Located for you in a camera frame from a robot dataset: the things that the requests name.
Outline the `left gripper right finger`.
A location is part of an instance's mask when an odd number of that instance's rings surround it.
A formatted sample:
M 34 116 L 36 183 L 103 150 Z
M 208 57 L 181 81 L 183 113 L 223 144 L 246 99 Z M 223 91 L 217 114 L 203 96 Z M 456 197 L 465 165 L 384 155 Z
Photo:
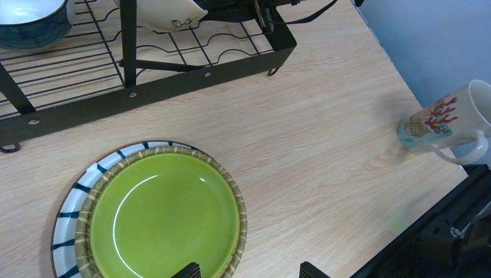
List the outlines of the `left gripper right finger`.
M 310 262 L 304 261 L 299 267 L 299 278 L 329 278 L 329 276 Z

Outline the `teal patterned white bowl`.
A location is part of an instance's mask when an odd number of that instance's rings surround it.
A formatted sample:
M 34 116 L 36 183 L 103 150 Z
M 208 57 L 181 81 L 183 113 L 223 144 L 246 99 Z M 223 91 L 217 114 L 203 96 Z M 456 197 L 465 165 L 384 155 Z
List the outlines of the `teal patterned white bowl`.
M 1 1 L 1 48 L 39 50 L 57 44 L 75 22 L 74 1 Z

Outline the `beige mug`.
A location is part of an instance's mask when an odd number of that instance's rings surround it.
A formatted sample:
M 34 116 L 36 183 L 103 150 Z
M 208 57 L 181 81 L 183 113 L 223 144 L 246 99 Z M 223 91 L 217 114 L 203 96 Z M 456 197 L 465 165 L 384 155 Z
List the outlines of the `beige mug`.
M 456 165 L 467 165 L 483 157 L 490 143 L 490 84 L 471 80 L 462 88 L 401 120 L 398 140 L 412 154 L 433 152 Z M 442 150 L 475 143 L 460 158 L 446 156 Z

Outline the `plain white bowl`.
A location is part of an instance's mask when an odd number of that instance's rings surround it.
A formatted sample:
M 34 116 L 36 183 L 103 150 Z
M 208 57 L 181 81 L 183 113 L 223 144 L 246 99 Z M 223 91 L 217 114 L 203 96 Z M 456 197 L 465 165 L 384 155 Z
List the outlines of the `plain white bowl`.
M 186 29 L 199 22 L 208 10 L 201 8 L 195 1 L 141 0 L 115 1 L 124 21 L 156 32 L 175 32 Z

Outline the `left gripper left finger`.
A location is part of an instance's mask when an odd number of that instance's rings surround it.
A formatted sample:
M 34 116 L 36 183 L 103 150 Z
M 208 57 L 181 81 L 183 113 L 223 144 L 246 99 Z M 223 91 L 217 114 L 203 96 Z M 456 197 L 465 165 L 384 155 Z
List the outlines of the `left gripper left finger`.
M 201 278 L 200 266 L 195 262 L 191 262 L 171 278 Z

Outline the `green plate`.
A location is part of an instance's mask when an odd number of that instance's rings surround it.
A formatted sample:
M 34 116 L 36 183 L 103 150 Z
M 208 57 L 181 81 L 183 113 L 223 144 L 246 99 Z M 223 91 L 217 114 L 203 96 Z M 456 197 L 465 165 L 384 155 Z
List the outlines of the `green plate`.
M 162 146 L 106 170 L 75 229 L 82 277 L 171 277 L 196 263 L 200 277 L 232 277 L 247 238 L 239 186 L 215 159 Z

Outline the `blue striped white plate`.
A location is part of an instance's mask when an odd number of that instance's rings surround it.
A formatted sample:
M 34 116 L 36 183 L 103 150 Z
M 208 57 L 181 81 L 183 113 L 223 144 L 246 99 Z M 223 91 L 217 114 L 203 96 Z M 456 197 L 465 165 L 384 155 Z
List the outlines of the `blue striped white plate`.
M 78 177 L 65 196 L 54 221 L 50 256 L 52 277 L 81 277 L 75 258 L 76 222 L 95 182 L 117 162 L 139 151 L 161 146 L 194 147 L 176 141 L 143 141 L 114 150 L 96 160 Z

